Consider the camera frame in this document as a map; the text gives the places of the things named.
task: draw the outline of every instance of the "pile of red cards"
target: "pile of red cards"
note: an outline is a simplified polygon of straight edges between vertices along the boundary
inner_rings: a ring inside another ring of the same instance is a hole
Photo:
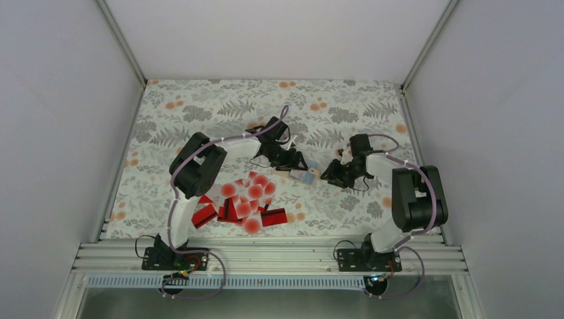
[[[270,209],[276,185],[266,176],[251,171],[246,180],[223,186],[214,185],[200,198],[204,207],[194,213],[192,223],[198,229],[217,217],[217,221],[242,226],[249,234],[262,227],[287,223],[286,210]]]

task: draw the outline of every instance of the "gray leaf pattern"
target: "gray leaf pattern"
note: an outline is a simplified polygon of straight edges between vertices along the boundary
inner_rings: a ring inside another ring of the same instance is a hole
[[[297,149],[324,171],[352,135],[384,133],[400,142],[394,153],[414,159],[394,85],[355,80],[149,80],[134,127],[107,235],[136,238],[155,234],[166,222],[172,201],[168,166],[195,132],[232,136],[279,117],[296,137]],[[389,141],[374,139],[389,148]],[[373,231],[391,216],[391,186],[368,179],[368,191],[340,189],[324,181],[313,186],[278,175],[239,158],[224,163],[218,185],[265,174],[276,184],[272,208],[284,207],[289,222],[262,228],[259,236],[357,235]],[[364,189],[362,181],[356,186]],[[191,237],[248,236],[243,227],[212,221]]]

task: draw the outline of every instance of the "floral tablecloth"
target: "floral tablecloth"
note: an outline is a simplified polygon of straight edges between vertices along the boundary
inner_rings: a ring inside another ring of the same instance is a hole
[[[396,138],[395,155],[415,158],[405,119],[391,82],[353,80],[149,80],[134,127],[107,235],[135,238],[161,231],[172,200],[168,167],[190,136],[211,138],[240,134],[278,117],[290,105],[284,122],[296,136],[297,149],[324,171],[337,150],[358,133]],[[371,140],[374,148],[393,142]],[[250,171],[276,183],[271,207],[283,207],[287,223],[262,228],[253,236],[359,235],[374,231],[390,218],[391,188],[368,179],[368,191],[340,189],[318,181],[315,186],[275,175],[248,159],[226,163],[216,183]],[[357,183],[357,188],[365,187]],[[249,236],[233,223],[212,221],[192,227],[191,237]]]

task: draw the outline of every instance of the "wall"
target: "wall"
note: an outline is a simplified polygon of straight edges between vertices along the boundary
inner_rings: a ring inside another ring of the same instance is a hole
[[[0,43],[0,317],[51,318],[141,85],[94,1],[2,1]]]
[[[560,318],[564,2],[462,1],[408,89],[489,318]]]
[[[147,78],[402,83],[448,0],[107,0]]]

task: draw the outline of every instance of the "gray floor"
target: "gray floor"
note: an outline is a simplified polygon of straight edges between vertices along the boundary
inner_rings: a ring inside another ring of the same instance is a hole
[[[416,277],[392,278],[386,294],[411,289]],[[206,290],[183,294],[207,294]],[[225,290],[207,301],[162,298],[153,289],[89,289],[82,305],[89,318],[460,318],[449,276],[428,276],[424,286],[400,300],[370,300],[346,290]]]

